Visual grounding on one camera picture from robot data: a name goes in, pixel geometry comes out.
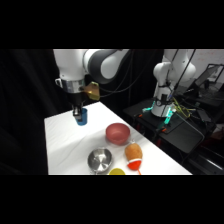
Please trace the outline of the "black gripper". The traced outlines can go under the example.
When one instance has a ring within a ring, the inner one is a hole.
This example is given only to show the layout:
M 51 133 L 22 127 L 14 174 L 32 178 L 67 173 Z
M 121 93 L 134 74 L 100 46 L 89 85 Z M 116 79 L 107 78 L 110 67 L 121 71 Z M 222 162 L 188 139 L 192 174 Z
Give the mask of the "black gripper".
M 67 97 L 68 97 L 69 103 L 72 105 L 74 118 L 76 120 L 78 119 L 79 121 L 80 120 L 82 121 L 82 107 L 83 107 L 83 103 L 84 103 L 84 101 L 86 99 L 85 94 L 83 92 L 68 93 Z

